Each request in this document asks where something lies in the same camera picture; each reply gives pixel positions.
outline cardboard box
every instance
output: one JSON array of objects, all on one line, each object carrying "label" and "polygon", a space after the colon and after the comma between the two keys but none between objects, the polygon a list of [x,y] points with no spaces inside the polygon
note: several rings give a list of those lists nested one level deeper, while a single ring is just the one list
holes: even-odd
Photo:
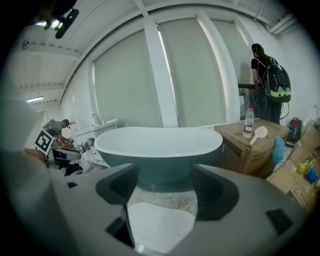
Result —
[{"label": "cardboard box", "polygon": [[[313,184],[297,169],[310,154],[316,151],[318,146],[320,146],[320,131],[314,127],[314,122],[311,121],[285,163],[267,179],[309,212],[315,208],[319,195]],[[313,165],[320,177],[319,156],[315,158]]]},{"label": "cardboard box", "polygon": [[243,136],[244,121],[215,126],[214,129],[223,137],[218,167],[255,177],[268,176],[275,167],[272,163],[275,137],[285,140],[289,129],[276,123],[256,119],[253,131],[261,126],[268,129],[268,135],[266,138],[257,139],[252,146],[249,142],[253,135],[251,138]]}]

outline faucet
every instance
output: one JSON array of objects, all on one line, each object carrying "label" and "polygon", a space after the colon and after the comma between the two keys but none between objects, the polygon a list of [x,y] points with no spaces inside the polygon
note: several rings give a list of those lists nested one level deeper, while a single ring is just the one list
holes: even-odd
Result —
[{"label": "faucet", "polygon": [[96,116],[96,119],[98,121],[98,124],[101,125],[101,121],[99,120],[99,117],[97,114],[92,114],[92,118],[94,119],[94,116]]}]

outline white textured mat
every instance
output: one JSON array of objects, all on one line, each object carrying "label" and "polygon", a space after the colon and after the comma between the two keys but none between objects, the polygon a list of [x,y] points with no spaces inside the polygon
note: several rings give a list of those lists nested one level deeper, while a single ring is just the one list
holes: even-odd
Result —
[{"label": "white textured mat", "polygon": [[196,219],[187,211],[145,202],[131,205],[128,215],[136,246],[141,245],[164,254],[184,239]]}]

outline white scoop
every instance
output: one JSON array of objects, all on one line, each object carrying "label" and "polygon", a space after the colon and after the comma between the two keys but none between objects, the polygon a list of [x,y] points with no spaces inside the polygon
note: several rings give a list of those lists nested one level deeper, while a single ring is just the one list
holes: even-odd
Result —
[{"label": "white scoop", "polygon": [[250,145],[253,145],[256,140],[259,139],[263,139],[265,137],[267,137],[268,135],[268,129],[265,126],[261,126],[258,127],[255,132],[254,132],[254,137],[252,138],[252,140],[249,142]]}]

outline jeans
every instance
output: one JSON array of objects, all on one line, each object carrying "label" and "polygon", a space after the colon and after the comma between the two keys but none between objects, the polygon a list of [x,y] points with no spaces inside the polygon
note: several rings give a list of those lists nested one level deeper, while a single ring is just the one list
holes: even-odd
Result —
[{"label": "jeans", "polygon": [[281,116],[281,102],[272,101],[270,97],[266,95],[266,91],[260,88],[257,99],[258,105],[258,117],[262,120],[271,121],[276,124],[280,124]]}]

